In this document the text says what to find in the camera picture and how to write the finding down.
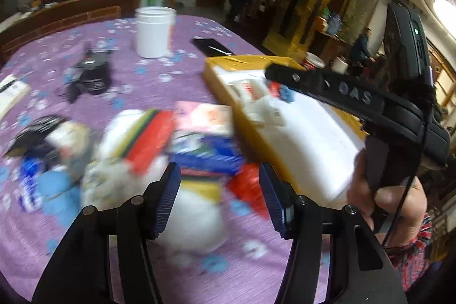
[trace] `white cup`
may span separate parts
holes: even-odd
[[[176,10],[168,7],[136,9],[136,52],[144,58],[170,55]]]

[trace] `black smartphone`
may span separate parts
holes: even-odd
[[[232,56],[231,52],[224,45],[215,39],[192,39],[192,43],[207,57]]]

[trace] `table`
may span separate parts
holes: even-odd
[[[200,76],[204,55],[191,38],[215,38],[236,54],[261,54],[215,21],[194,16],[177,17],[169,58],[140,58],[134,52],[135,33],[134,19],[117,19],[58,32],[19,49],[0,71],[0,80],[35,71],[26,78],[30,93],[0,122],[0,153],[31,120],[44,115],[59,113],[101,130],[125,109],[172,109],[179,100],[214,103]],[[113,84],[103,95],[82,95],[70,105],[56,93],[81,59],[85,41],[114,49]],[[30,300],[65,228],[41,211],[21,210],[18,165],[14,159],[0,160],[0,271],[13,289]],[[194,256],[184,270],[170,266],[165,252],[151,243],[150,258],[166,304],[274,302],[291,242],[281,240],[269,220],[228,191],[222,208],[229,240],[213,254]],[[324,299],[327,281],[328,254],[322,256],[317,303]],[[111,264],[115,299],[122,302],[115,254]]]

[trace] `white bucket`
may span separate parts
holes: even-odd
[[[342,60],[340,57],[336,57],[336,59],[332,63],[331,70],[338,74],[344,75],[347,72],[347,68],[348,68],[348,63],[345,62],[344,60]]]
[[[136,9],[136,20],[136,52],[144,58],[169,55],[176,10],[168,7],[141,7]]]

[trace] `blue and white package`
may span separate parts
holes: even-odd
[[[19,205],[22,210],[32,213],[42,205],[41,195],[36,189],[36,179],[44,171],[44,164],[38,158],[25,157],[20,166],[21,195]]]
[[[184,131],[174,133],[170,161],[183,168],[230,176],[237,174],[245,163],[232,138]]]

